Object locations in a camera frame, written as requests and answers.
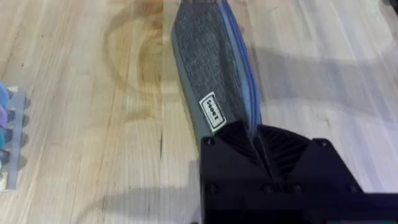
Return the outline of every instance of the screw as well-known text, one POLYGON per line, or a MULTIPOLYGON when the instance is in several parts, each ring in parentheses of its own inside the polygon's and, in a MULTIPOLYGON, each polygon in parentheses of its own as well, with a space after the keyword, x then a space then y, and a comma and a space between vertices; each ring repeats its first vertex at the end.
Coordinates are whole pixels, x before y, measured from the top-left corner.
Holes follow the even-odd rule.
POLYGON ((218 193, 218 187, 217 187, 217 185, 215 185, 215 184, 209 184, 209 185, 208 185, 208 191, 209 191, 211 194, 217 194, 217 193, 218 193))
POLYGON ((206 138, 206 139, 204 140, 204 142, 205 142, 205 144, 208 145, 208 146, 214 145, 214 139, 213 139, 213 138, 206 138))
POLYGON ((271 184, 264 184, 261 188, 261 190, 266 193, 266 194, 271 194, 273 193, 274 190, 274 186, 272 186, 271 184))
POLYGON ((293 185, 292 190, 294 193, 302 193, 303 192, 303 188, 298 184, 293 185))
POLYGON ((322 147, 328 147, 328 143, 325 142, 325 141, 323 141, 323 142, 321 143, 321 146, 322 146, 322 147))
POLYGON ((359 192, 359 189, 357 188, 357 186, 352 185, 352 184, 347 185, 346 189, 349 193, 358 193, 359 192))

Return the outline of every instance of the wood grain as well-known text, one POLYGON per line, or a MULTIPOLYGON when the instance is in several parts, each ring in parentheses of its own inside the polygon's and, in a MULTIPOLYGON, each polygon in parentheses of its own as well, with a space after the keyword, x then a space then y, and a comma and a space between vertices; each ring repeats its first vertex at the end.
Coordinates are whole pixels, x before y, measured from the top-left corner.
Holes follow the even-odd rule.
MULTIPOLYGON (((266 124, 330 139, 398 191, 398 17, 381 0, 230 0, 266 124)), ((0 0, 0 77, 27 90, 0 223, 200 219, 198 151, 170 44, 177 1, 0 0)))

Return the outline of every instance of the white label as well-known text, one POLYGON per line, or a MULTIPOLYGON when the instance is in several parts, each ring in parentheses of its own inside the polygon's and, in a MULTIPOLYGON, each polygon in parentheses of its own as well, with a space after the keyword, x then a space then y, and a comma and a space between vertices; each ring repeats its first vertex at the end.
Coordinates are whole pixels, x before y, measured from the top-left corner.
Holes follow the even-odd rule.
POLYGON ((216 96, 213 91, 201 99, 199 104, 205 113, 211 131, 215 132, 226 124, 225 116, 217 103, 216 96))

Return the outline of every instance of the colorful object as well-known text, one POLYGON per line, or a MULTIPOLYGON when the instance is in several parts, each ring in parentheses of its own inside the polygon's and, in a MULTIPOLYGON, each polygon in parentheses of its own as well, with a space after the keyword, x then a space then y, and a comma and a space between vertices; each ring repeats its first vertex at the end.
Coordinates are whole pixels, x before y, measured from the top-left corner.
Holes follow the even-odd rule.
POLYGON ((7 108, 9 100, 10 94, 8 93, 8 89, 0 82, 0 105, 3 108, 7 108))
POLYGON ((7 111, 2 106, 0 106, 0 128, 4 128, 7 125, 7 111))

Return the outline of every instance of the blue item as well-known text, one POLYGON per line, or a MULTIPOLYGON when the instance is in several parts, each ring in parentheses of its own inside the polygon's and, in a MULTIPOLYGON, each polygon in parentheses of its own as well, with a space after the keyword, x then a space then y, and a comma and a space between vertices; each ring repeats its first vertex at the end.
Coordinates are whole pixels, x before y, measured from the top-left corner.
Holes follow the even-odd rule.
POLYGON ((8 93, 8 89, 4 86, 3 83, 0 82, 0 105, 3 108, 7 108, 9 100, 10 95, 8 93))

